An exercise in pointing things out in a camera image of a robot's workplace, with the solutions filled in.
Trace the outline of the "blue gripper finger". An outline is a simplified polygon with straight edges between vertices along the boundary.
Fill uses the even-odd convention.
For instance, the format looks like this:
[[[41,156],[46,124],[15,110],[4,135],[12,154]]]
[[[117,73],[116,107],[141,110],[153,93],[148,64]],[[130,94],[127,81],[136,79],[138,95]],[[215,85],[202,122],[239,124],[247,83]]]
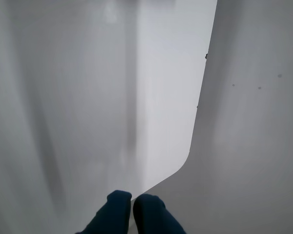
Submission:
[[[131,211],[129,192],[115,190],[107,196],[106,203],[96,212],[81,234],[126,234]]]
[[[133,215],[140,234],[184,234],[185,231],[164,202],[156,195],[142,194],[133,204]]]

